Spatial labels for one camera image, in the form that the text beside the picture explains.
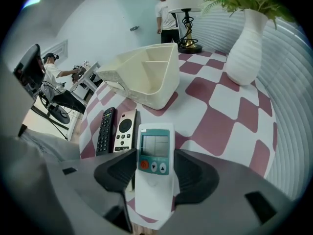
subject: lamp base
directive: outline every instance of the lamp base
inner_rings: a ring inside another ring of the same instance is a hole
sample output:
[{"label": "lamp base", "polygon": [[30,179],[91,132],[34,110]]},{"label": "lamp base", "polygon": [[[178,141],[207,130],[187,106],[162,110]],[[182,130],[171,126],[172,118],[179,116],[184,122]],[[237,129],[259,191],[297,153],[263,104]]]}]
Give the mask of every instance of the lamp base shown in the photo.
[{"label": "lamp base", "polygon": [[202,52],[202,46],[201,45],[195,45],[194,48],[181,48],[178,46],[178,52],[179,53],[185,53],[185,54],[196,54]]}]

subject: pink and white tablecloth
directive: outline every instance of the pink and white tablecloth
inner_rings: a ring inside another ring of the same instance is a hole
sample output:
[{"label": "pink and white tablecloth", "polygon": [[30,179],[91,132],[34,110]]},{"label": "pink and white tablecloth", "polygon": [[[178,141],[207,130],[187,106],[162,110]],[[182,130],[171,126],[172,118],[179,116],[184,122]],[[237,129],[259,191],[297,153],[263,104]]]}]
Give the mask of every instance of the pink and white tablecloth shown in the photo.
[{"label": "pink and white tablecloth", "polygon": [[[95,156],[100,122],[106,109],[117,109],[115,126],[123,112],[137,109],[142,123],[172,122],[176,148],[237,162],[266,177],[277,144],[273,105],[258,79],[248,86],[238,86],[229,80],[223,70],[226,59],[227,55],[219,51],[180,54],[180,84],[161,110],[115,94],[102,83],[83,116],[81,158]],[[127,194],[126,199],[132,222],[151,229],[158,229],[164,223],[137,214],[134,194]]]}]

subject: red button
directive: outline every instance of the red button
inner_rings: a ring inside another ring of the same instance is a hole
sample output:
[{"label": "red button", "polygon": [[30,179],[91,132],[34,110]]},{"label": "red button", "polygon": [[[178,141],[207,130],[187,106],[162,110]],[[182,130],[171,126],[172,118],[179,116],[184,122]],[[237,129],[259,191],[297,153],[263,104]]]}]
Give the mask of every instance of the red button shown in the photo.
[{"label": "red button", "polygon": [[143,169],[143,170],[148,169],[148,168],[149,168],[149,163],[148,163],[148,161],[142,160],[142,161],[140,162],[140,167],[141,167],[141,169]]}]

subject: white remote control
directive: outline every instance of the white remote control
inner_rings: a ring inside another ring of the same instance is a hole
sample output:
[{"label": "white remote control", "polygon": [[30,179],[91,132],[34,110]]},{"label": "white remote control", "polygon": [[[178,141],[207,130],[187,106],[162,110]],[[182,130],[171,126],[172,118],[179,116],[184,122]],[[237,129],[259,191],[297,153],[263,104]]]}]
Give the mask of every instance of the white remote control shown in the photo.
[{"label": "white remote control", "polygon": [[141,124],[137,141],[135,209],[164,220],[171,214],[174,193],[175,131],[170,123]]},{"label": "white remote control", "polygon": [[113,152],[134,148],[136,115],[137,110],[123,112],[116,129]]}]

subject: black pants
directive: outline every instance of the black pants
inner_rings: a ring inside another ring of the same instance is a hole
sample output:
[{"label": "black pants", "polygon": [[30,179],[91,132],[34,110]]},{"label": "black pants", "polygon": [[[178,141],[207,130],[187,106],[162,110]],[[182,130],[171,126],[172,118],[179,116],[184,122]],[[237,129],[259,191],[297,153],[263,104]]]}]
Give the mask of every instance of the black pants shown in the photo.
[{"label": "black pants", "polygon": [[172,40],[176,43],[179,40],[179,31],[177,29],[163,30],[161,32],[161,43],[171,43]]},{"label": "black pants", "polygon": [[64,92],[63,94],[56,95],[52,102],[57,103],[61,106],[68,107],[80,113],[84,113],[86,107],[77,100],[69,91]]}]

